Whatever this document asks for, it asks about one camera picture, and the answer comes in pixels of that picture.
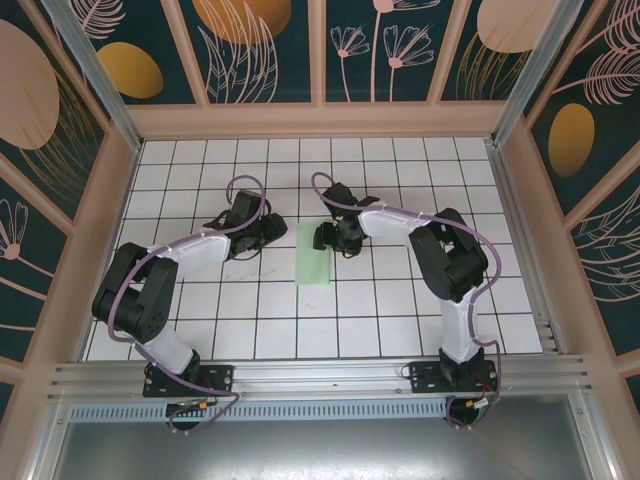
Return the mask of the wall panel large peach oval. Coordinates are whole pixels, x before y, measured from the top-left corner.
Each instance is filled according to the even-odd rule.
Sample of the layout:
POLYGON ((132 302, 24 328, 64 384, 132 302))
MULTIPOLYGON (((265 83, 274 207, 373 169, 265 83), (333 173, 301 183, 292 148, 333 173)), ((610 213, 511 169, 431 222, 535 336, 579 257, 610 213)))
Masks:
POLYGON ((74 222, 107 139, 19 0, 0 0, 0 191, 31 188, 74 222))

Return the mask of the wall panel orange oval fern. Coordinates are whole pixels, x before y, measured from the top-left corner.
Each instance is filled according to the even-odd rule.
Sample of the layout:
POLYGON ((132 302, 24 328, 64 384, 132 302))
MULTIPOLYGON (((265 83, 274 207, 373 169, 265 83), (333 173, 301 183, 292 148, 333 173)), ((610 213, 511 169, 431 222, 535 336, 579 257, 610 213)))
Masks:
POLYGON ((531 132, 568 214, 640 141, 640 0, 607 0, 531 132))

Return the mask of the wall panel single pink flower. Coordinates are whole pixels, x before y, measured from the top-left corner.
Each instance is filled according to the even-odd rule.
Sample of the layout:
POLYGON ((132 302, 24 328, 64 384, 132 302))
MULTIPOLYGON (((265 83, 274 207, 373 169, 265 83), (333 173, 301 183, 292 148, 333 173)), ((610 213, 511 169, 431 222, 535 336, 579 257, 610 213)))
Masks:
POLYGON ((0 153, 0 361, 27 363, 69 227, 0 153))

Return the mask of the aluminium front rail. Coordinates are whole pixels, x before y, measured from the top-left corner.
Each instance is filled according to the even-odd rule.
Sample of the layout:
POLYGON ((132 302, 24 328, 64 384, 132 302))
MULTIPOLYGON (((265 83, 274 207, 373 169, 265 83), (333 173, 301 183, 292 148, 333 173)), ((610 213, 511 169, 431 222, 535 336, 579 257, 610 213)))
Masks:
MULTIPOLYGON (((236 361, 233 390, 248 401, 407 398, 407 359, 236 361)), ((577 355, 504 355, 503 396, 573 394, 595 385, 577 355)), ((59 364, 46 387, 58 402, 126 402, 142 398, 144 361, 59 364)))

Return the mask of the grey metal front plate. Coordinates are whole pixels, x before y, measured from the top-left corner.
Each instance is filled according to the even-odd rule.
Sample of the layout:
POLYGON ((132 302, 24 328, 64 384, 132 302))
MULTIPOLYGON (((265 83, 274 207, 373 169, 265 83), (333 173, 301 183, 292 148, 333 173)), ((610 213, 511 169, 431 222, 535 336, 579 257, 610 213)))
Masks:
POLYGON ((34 480, 613 480, 590 412, 501 401, 471 429, 439 418, 55 423, 34 480))

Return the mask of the aluminium corner post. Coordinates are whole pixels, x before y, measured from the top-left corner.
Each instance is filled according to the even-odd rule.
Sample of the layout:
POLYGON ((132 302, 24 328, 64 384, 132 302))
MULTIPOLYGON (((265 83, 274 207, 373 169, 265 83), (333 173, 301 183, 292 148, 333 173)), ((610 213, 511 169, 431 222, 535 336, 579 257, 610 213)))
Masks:
POLYGON ((127 144, 138 154, 141 149, 141 137, 133 119, 89 38, 77 22, 71 7, 67 5, 66 0, 41 0, 41 3, 53 24, 59 29, 74 58, 83 68, 89 82, 93 85, 127 144))
POLYGON ((500 149, 510 136, 526 104, 575 23, 583 3, 584 0, 558 0, 493 127, 491 145, 495 149, 500 149))

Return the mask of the light green paper sheet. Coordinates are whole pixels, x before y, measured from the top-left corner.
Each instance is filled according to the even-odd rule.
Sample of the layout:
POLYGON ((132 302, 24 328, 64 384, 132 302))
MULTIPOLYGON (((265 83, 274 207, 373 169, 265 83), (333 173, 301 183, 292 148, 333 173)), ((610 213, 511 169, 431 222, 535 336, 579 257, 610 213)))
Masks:
POLYGON ((327 249, 314 248, 314 238, 319 222, 301 222, 296 233, 297 286, 325 286, 330 283, 331 256, 327 249))

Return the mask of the wall panel peach circle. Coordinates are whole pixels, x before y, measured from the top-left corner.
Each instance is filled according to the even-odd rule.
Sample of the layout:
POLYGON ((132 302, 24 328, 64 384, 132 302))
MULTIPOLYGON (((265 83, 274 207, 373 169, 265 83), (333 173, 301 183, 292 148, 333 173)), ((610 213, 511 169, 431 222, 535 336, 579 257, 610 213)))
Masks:
POLYGON ((507 99, 556 4, 557 0, 471 0, 441 99, 507 99))

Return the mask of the wall panel orange circle leaves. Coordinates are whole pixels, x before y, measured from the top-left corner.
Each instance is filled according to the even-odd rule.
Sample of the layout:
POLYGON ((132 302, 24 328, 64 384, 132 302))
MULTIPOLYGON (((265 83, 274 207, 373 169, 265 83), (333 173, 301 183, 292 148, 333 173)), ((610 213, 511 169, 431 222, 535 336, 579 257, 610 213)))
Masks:
POLYGON ((309 0, 178 0, 210 104, 309 103, 309 0))

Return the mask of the wall panel pink fern leaves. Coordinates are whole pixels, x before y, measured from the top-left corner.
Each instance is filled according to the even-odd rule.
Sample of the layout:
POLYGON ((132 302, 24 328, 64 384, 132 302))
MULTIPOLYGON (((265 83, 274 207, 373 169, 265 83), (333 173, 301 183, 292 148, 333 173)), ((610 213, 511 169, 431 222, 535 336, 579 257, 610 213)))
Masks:
POLYGON ((616 357, 640 351, 640 148, 571 212, 569 233, 616 357))

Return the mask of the aluminium side rail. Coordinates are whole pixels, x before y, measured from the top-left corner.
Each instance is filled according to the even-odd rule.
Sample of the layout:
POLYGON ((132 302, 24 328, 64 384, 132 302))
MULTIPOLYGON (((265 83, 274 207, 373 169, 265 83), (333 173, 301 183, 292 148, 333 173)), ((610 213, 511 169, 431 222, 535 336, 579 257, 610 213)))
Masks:
POLYGON ((511 178, 501 149, 494 145, 491 137, 484 138, 484 143, 543 351, 546 354, 566 354, 566 342, 550 302, 548 289, 542 276, 533 240, 515 189, 515 183, 511 178))

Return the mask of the wall panel pink flowers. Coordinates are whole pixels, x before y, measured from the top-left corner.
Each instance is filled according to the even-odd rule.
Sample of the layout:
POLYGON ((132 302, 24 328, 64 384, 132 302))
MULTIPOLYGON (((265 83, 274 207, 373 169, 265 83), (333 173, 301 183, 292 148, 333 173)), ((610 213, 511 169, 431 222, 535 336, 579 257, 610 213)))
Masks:
POLYGON ((436 102, 474 0, 325 0, 324 101, 436 102))

